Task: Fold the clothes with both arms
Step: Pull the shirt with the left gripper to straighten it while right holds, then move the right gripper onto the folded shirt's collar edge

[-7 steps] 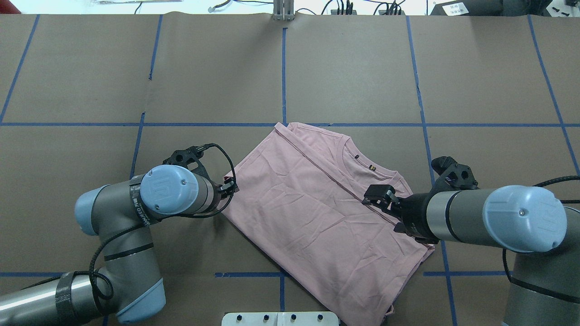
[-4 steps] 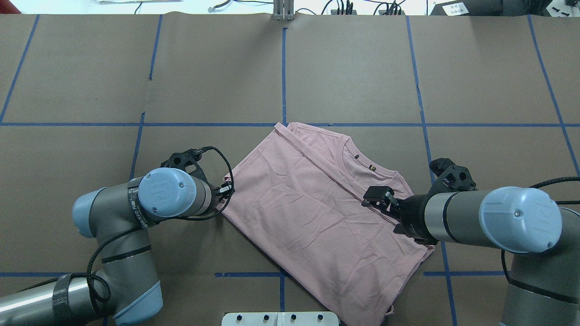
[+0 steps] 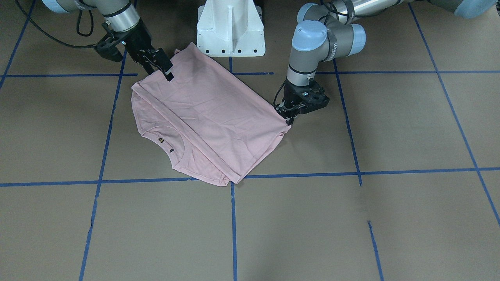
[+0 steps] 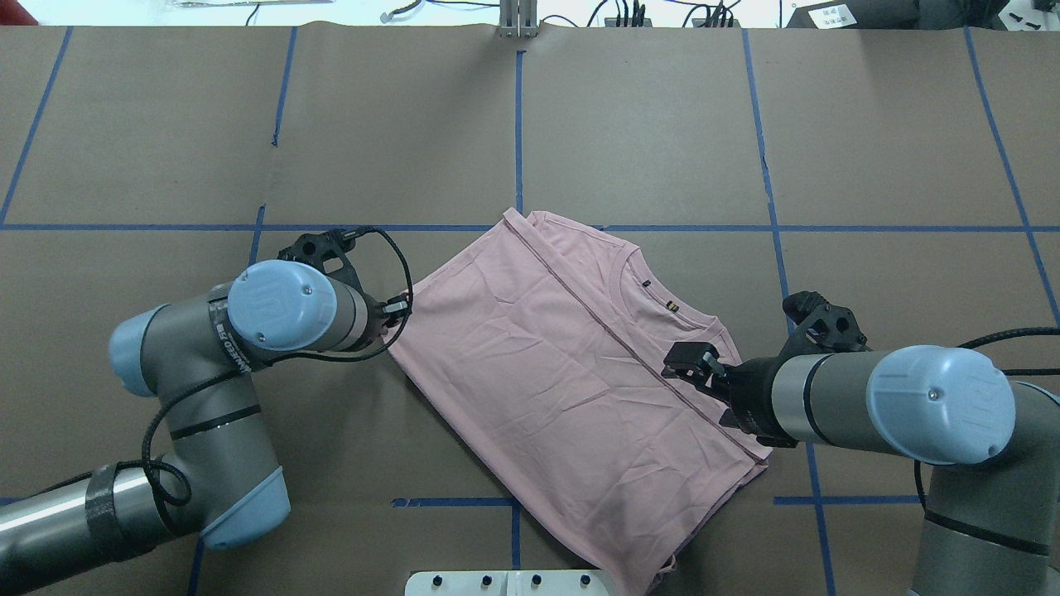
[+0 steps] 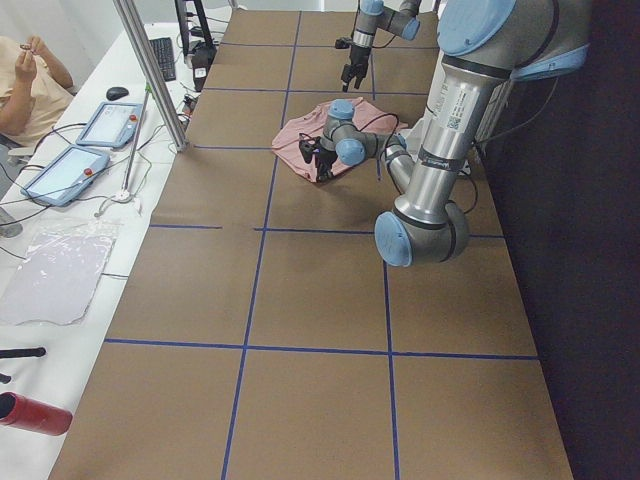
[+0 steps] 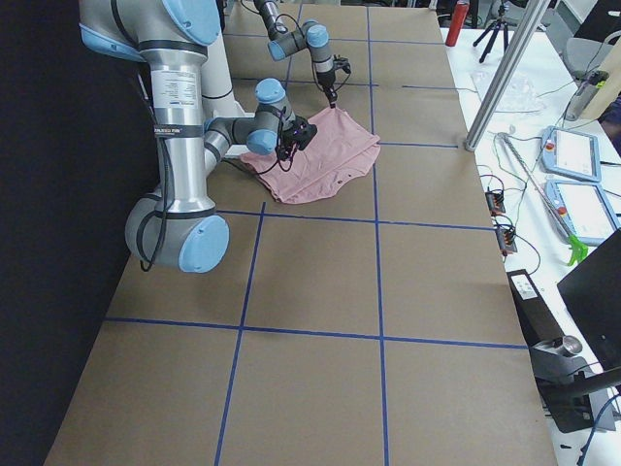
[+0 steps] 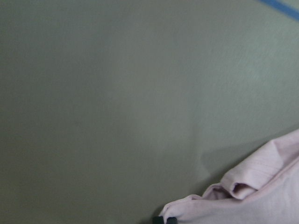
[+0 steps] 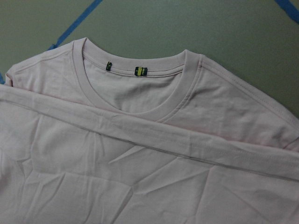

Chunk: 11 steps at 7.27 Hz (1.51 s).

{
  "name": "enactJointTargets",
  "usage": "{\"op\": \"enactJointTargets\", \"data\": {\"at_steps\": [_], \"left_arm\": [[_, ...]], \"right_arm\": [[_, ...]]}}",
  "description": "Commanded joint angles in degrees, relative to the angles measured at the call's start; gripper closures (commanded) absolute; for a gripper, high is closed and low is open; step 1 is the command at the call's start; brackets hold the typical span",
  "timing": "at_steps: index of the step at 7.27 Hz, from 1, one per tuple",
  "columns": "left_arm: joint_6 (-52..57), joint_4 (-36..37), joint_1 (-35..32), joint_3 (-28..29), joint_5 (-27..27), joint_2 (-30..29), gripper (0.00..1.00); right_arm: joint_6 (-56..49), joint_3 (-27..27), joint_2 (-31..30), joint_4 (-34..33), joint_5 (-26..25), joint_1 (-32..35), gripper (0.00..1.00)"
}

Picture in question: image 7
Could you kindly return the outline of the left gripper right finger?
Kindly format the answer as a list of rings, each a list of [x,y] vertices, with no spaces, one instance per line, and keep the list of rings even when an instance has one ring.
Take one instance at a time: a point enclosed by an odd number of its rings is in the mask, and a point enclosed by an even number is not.
[[[166,224],[177,224],[177,218],[176,217],[167,218]]]

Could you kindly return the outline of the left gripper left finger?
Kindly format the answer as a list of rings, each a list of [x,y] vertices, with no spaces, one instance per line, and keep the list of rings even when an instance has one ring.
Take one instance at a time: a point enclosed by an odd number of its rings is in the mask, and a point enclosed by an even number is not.
[[[156,216],[152,218],[153,224],[164,224],[164,218],[162,216]]]

